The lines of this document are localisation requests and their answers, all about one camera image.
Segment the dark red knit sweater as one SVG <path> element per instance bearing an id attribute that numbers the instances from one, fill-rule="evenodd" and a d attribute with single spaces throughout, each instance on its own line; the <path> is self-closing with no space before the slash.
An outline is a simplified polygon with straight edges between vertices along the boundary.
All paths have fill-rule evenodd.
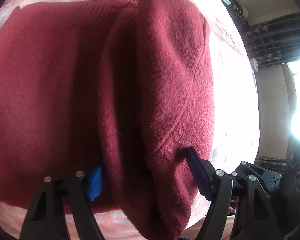
<path id="1" fill-rule="evenodd" d="M 197 194 L 185 148 L 212 146 L 209 32 L 189 0 L 15 8 L 0 29 L 0 202 L 25 209 L 45 176 L 102 161 L 93 211 L 177 239 Z"/>

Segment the dark patterned curtain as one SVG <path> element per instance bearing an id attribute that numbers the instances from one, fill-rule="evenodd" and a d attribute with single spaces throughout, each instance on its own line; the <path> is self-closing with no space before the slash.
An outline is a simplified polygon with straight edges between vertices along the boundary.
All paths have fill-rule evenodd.
<path id="1" fill-rule="evenodd" d="M 258 67 L 271 67 L 300 59 L 300 13 L 253 25 L 243 35 L 249 58 Z"/>

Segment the plaid dark cloth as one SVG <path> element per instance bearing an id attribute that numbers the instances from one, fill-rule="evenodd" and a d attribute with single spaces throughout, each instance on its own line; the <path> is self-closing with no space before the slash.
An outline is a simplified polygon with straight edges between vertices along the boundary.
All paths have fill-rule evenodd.
<path id="1" fill-rule="evenodd" d="M 228 5 L 227 10 L 238 29 L 246 29 L 249 27 L 249 14 L 242 3 L 237 0 L 232 0 L 232 3 Z"/>

